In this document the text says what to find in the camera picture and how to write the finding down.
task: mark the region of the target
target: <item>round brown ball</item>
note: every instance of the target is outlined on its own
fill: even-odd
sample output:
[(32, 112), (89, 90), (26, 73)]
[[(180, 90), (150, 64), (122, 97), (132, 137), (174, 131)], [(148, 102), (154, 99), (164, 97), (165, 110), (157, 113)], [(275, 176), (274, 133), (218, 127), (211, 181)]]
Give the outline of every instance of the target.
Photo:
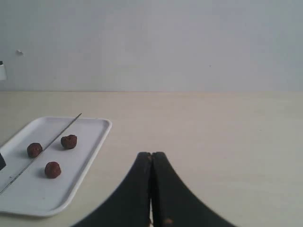
[(27, 147), (27, 155), (29, 157), (37, 157), (42, 152), (42, 146), (40, 143), (31, 143)]
[(56, 178), (61, 174), (60, 166), (57, 162), (49, 162), (46, 164), (44, 173), (48, 178)]
[(77, 137), (75, 135), (63, 136), (61, 144), (65, 149), (73, 149), (77, 145)]

